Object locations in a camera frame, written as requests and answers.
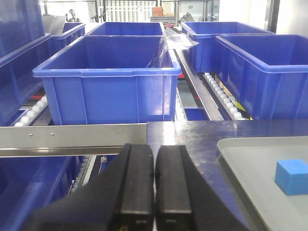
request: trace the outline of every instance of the gray tray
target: gray tray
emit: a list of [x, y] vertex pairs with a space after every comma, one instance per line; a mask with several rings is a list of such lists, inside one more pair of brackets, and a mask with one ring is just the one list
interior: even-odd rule
[[308, 137], [220, 140], [221, 155], [271, 231], [308, 231], [308, 195], [287, 196], [275, 183], [276, 162], [308, 163]]

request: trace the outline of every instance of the plastic tray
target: plastic tray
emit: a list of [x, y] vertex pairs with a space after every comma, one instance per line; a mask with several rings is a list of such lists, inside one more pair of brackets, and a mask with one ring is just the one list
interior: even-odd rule
[[0, 158], [0, 230], [18, 231], [32, 210], [67, 195], [72, 158]]
[[308, 118], [307, 38], [250, 35], [217, 41], [224, 56], [219, 78], [253, 119]]
[[0, 57], [44, 35], [38, 0], [1, 0]]
[[275, 183], [278, 160], [308, 163], [308, 137], [235, 138], [218, 142], [235, 174], [270, 231], [307, 230], [308, 195], [287, 196]]
[[77, 38], [85, 35], [85, 23], [65, 23], [63, 34], [52, 36], [53, 47], [52, 54], [57, 53], [68, 44], [75, 41]]
[[42, 87], [32, 70], [50, 57], [50, 34], [0, 58], [0, 126]]
[[56, 125], [174, 119], [180, 65], [146, 68], [160, 36], [86, 36], [33, 70], [41, 77]]
[[162, 23], [106, 22], [87, 35], [162, 35], [164, 30]]
[[273, 34], [238, 22], [186, 22], [181, 23], [183, 32], [188, 34], [197, 46], [189, 49], [189, 61], [196, 72], [216, 72], [221, 58], [215, 36], [236, 34]]

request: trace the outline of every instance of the plastic bin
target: plastic bin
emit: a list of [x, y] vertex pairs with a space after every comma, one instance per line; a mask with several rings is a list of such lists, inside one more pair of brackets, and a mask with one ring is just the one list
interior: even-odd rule
[[0, 230], [18, 231], [28, 214], [68, 194], [72, 157], [0, 159]]
[[0, 57], [44, 35], [38, 0], [1, 0]]
[[215, 36], [235, 34], [273, 34], [238, 22], [186, 22], [183, 32], [198, 45], [189, 49], [188, 59], [196, 72], [216, 72], [220, 65], [220, 51]]
[[85, 36], [33, 70], [41, 77], [56, 125], [174, 119], [180, 65], [146, 68], [161, 36]]
[[77, 38], [85, 35], [85, 23], [65, 23], [63, 34], [52, 36], [53, 47], [52, 54], [57, 53], [68, 44], [75, 41]]
[[308, 38], [216, 39], [224, 53], [220, 80], [253, 119], [308, 118]]
[[87, 35], [162, 35], [164, 30], [162, 23], [106, 22]]
[[43, 85], [32, 70], [50, 57], [50, 34], [0, 58], [0, 126]]

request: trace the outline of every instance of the blue cube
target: blue cube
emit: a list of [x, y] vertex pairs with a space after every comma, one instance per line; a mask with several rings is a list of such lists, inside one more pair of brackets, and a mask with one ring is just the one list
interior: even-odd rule
[[308, 165], [300, 159], [277, 161], [275, 182], [288, 196], [308, 194]]

